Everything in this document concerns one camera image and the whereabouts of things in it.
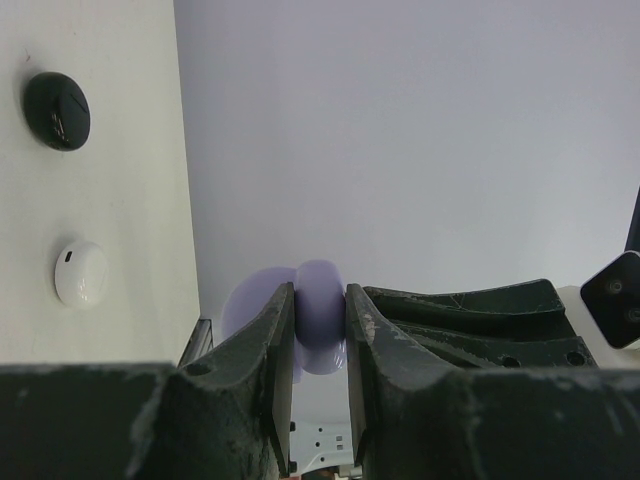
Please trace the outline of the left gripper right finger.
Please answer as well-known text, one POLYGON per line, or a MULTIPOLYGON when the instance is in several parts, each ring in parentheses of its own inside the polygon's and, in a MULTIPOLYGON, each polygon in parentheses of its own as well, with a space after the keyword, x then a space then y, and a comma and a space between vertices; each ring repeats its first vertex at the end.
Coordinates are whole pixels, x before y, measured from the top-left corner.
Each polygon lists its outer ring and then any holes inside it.
POLYGON ((600 367, 546 280, 346 290, 354 460, 367 479, 635 479, 639 373, 600 367))

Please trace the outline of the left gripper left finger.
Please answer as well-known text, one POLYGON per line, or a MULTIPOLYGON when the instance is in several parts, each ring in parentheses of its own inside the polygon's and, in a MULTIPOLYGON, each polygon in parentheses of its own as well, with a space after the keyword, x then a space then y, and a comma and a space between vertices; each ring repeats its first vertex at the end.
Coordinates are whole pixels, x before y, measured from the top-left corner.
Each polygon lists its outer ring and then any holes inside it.
POLYGON ((196 361, 9 365, 5 479, 279 479, 289 473, 294 290, 196 361))

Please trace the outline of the purple earbud charging case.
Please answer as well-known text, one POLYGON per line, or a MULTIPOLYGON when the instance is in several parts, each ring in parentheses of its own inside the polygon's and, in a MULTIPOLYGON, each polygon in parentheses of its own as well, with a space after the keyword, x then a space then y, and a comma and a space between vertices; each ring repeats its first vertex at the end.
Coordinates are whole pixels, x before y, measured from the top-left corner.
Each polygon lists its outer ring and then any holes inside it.
POLYGON ((296 268, 269 267, 245 278, 224 304, 221 339, 248 325, 284 283, 294 286, 293 381, 298 383, 304 373, 337 372, 347 357, 345 286, 337 266, 328 260, 309 260, 296 268))

